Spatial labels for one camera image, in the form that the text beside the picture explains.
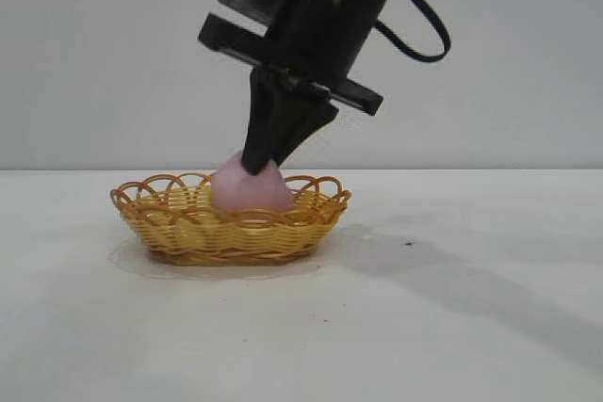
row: wicker basket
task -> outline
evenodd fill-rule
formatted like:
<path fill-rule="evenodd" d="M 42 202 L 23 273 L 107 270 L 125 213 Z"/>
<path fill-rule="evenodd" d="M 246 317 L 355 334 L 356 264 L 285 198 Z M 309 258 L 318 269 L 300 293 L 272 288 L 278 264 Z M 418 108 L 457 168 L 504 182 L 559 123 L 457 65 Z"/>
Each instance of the wicker basket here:
<path fill-rule="evenodd" d="M 314 252 L 348 207 L 333 177 L 286 178 L 295 209 L 226 213 L 211 205 L 211 176 L 159 174 L 111 191 L 123 220 L 151 256 L 172 265 L 282 265 Z M 325 189 L 332 185 L 333 195 Z"/>

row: wire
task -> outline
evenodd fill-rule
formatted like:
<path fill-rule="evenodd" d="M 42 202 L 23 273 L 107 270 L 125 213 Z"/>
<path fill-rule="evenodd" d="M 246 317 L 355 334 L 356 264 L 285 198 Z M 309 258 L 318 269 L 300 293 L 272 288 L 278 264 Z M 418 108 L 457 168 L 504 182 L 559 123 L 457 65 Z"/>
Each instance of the wire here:
<path fill-rule="evenodd" d="M 444 50 L 442 53 L 434 55 L 434 56 L 426 56 L 424 54 L 420 54 L 413 48 L 411 48 L 408 44 L 406 44 L 396 33 L 389 28 L 382 21 L 377 21 L 374 25 L 374 28 L 379 31 L 384 37 L 386 37 L 399 51 L 404 53 L 406 56 L 413 58 L 417 61 L 421 61 L 423 63 L 435 63 L 437 61 L 442 60 L 448 52 L 450 52 L 450 48 L 452 46 L 452 42 L 450 39 L 450 35 L 446 26 L 437 15 L 437 13 L 433 10 L 430 4 L 426 0 L 411 0 L 413 4 L 423 13 L 425 19 L 432 25 L 433 29 L 436 31 L 442 44 L 444 46 Z"/>

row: pink plush toy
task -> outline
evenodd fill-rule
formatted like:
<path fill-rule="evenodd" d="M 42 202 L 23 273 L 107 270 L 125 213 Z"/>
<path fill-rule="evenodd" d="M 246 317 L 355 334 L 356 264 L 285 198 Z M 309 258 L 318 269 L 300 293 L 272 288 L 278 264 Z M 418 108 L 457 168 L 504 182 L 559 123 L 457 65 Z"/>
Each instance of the pink plush toy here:
<path fill-rule="evenodd" d="M 293 209 L 293 195 L 278 166 L 270 161 L 258 175 L 252 176 L 241 165 L 241 156 L 242 152 L 237 153 L 212 175 L 212 204 L 228 212 Z"/>

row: robotic arm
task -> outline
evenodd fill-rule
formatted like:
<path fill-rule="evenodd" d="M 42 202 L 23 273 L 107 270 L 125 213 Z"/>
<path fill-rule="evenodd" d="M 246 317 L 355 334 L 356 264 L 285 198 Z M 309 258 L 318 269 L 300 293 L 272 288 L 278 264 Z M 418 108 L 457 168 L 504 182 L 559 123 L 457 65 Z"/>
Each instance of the robotic arm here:
<path fill-rule="evenodd" d="M 202 44 L 253 66 L 251 113 L 242 165 L 259 173 L 270 159 L 281 165 L 308 137 L 332 122 L 336 100 L 375 115 L 383 97 L 348 78 L 368 34 L 380 31 L 407 56 L 442 59 L 450 38 L 425 2 L 412 0 L 444 43 L 438 56 L 423 56 L 378 20 L 387 0 L 219 0 L 267 27 L 259 36 L 209 14 Z"/>

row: basket rim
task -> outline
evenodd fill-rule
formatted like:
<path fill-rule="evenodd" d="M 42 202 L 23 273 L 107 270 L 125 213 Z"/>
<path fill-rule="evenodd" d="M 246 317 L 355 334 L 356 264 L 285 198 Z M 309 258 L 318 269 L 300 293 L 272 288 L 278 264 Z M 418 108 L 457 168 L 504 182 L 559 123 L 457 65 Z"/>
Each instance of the basket rim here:
<path fill-rule="evenodd" d="M 186 184 L 184 178 L 197 177 L 200 182 L 196 185 Z M 152 183 L 166 182 L 167 186 L 164 190 L 155 190 L 151 187 Z M 275 224 L 284 224 L 287 226 L 301 226 L 300 218 L 306 218 L 303 222 L 309 224 L 329 224 L 338 218 L 343 211 L 348 207 L 348 200 L 351 198 L 349 190 L 345 190 L 341 182 L 333 176 L 314 177 L 309 175 L 294 175 L 285 178 L 285 182 L 290 184 L 294 182 L 306 182 L 300 189 L 293 189 L 299 196 L 303 192 L 313 191 L 317 197 L 326 200 L 326 204 L 331 207 L 328 212 L 311 209 L 308 207 L 296 207 L 295 209 L 286 212 L 275 212 L 267 209 L 241 209 L 235 212 L 227 212 L 214 206 L 207 207 L 190 207 L 187 209 L 171 209 L 161 205 L 162 198 L 165 198 L 172 191 L 188 191 L 190 189 L 198 190 L 200 187 L 211 185 L 211 174 L 202 172 L 186 172 L 179 175 L 160 173 L 150 176 L 143 181 L 131 181 L 121 184 L 119 187 L 110 191 L 110 198 L 113 205 L 120 213 L 129 218 L 143 218 L 152 226 L 159 226 L 149 217 L 152 213 L 162 213 L 171 216 L 171 224 L 175 224 L 180 219 L 185 219 L 195 225 L 201 225 L 195 214 L 213 215 L 220 223 L 234 223 L 239 227 L 250 228 L 253 223 L 250 223 L 251 218 L 262 217 L 266 221 L 262 222 L 261 227 L 266 228 Z M 320 191 L 320 185 L 324 183 L 335 184 L 337 190 L 335 195 L 328 196 Z M 136 189 L 136 197 L 130 197 L 125 192 L 129 189 Z M 156 205 L 141 204 L 141 200 L 149 200 L 157 198 L 160 202 Z"/>

